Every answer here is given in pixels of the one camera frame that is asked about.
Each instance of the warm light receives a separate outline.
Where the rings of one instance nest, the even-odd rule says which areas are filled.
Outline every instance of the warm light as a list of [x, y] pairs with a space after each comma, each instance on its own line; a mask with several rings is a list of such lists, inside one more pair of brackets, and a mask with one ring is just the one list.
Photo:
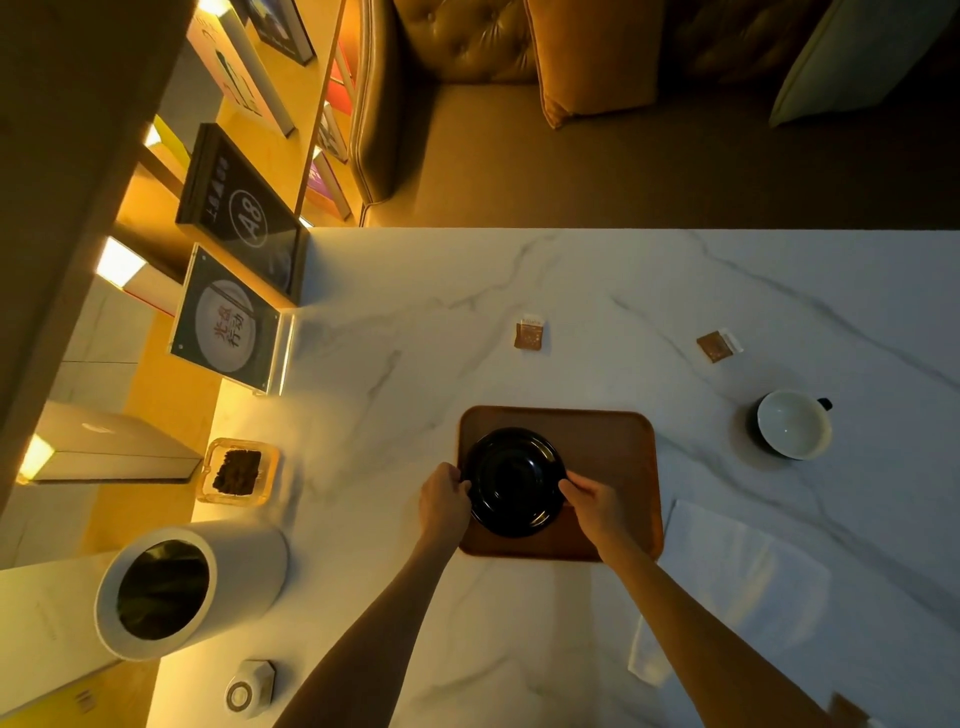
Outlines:
[[20, 463], [20, 472], [17, 474], [17, 482], [29, 483], [40, 472], [40, 469], [47, 464], [47, 461], [54, 456], [54, 449], [50, 447], [46, 440], [38, 435], [34, 435], [27, 447], [27, 454], [23, 456], [23, 462]]
[[147, 132], [147, 138], [143, 140], [143, 143], [148, 147], [152, 147], [155, 144], [160, 143], [160, 132], [156, 130], [156, 125], [150, 125], [150, 130]]
[[220, 17], [230, 9], [230, 3], [229, 0], [200, 0], [197, 7]]
[[134, 253], [114, 237], [107, 238], [107, 245], [97, 263], [97, 275], [109, 280], [117, 288], [123, 288], [147, 261]]

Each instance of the sign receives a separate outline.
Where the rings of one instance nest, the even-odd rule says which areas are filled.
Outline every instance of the sign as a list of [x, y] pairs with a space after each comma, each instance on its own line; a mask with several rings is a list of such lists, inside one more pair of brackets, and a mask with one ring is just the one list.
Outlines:
[[266, 392], [278, 328], [275, 308], [194, 246], [171, 354]]
[[217, 124], [200, 125], [177, 222], [290, 293], [300, 221]]

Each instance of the white cushion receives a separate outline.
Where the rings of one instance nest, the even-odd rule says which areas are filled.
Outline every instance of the white cushion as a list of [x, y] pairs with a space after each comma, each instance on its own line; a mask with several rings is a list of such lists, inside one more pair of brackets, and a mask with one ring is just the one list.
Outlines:
[[787, 74], [770, 126], [879, 104], [929, 50], [960, 0], [833, 0]]

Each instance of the brown serving tray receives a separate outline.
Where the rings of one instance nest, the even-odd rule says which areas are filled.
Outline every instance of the brown serving tray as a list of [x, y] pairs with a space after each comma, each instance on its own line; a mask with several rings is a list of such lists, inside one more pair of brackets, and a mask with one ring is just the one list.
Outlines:
[[[650, 421], [636, 412], [595, 409], [530, 409], [480, 405], [460, 418], [457, 467], [473, 444], [500, 427], [526, 427], [549, 440], [572, 471], [617, 488], [627, 524], [636, 542], [653, 558], [663, 551], [657, 447]], [[474, 556], [524, 559], [599, 561], [596, 548], [584, 536], [573, 506], [539, 533], [508, 539], [470, 519], [460, 548]]]

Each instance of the leather sofa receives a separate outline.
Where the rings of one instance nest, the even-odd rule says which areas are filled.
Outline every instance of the leather sofa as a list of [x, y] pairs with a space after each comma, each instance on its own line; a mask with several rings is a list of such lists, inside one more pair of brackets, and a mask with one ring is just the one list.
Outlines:
[[658, 102], [554, 131], [522, 0], [361, 0], [362, 224], [960, 227], [956, 94], [769, 128], [827, 5], [671, 0]]

